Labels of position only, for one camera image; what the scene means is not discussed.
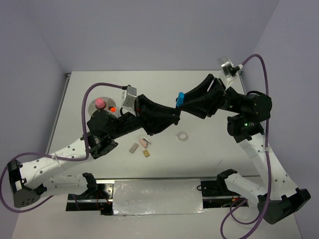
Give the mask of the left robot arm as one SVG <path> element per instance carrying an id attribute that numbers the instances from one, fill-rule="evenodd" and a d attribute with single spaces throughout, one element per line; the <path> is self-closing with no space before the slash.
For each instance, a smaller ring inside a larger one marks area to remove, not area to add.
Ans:
<path id="1" fill-rule="evenodd" d="M 63 176 L 68 169 L 84 162 L 91 162 L 110 153 L 118 143 L 115 140 L 140 128 L 148 135 L 162 132 L 172 124 L 178 124 L 180 111 L 156 104 L 145 95 L 133 103 L 137 110 L 116 117 L 107 110 L 97 109 L 87 122 L 89 132 L 72 144 L 47 157 L 21 163 L 17 159 L 7 164 L 9 182 L 16 208 L 30 206 L 41 197 L 59 194 L 83 195 L 87 199 L 96 196 L 98 185 L 91 173 Z"/>

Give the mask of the pink eraser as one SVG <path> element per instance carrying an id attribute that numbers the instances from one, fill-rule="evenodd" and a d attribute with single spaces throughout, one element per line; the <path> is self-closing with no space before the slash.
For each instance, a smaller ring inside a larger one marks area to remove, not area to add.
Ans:
<path id="1" fill-rule="evenodd" d="M 139 139 L 140 144 L 142 145 L 143 148 L 148 148 L 149 145 L 147 145 L 142 139 Z"/>

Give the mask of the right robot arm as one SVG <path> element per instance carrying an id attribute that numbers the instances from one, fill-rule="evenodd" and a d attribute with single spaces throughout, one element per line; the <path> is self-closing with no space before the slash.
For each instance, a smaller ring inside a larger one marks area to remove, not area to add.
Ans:
<path id="1" fill-rule="evenodd" d="M 269 96 L 260 92 L 240 94 L 209 74 L 193 90 L 180 94 L 176 106 L 201 119 L 211 117 L 217 110 L 236 114 L 227 118 L 227 132 L 252 160 L 264 186 L 228 169 L 217 175 L 220 194 L 237 193 L 257 206 L 259 212 L 267 207 L 262 218 L 271 225 L 298 211 L 311 198 L 307 189 L 300 189 L 293 182 L 266 142 L 266 131 L 260 123 L 270 118 Z"/>

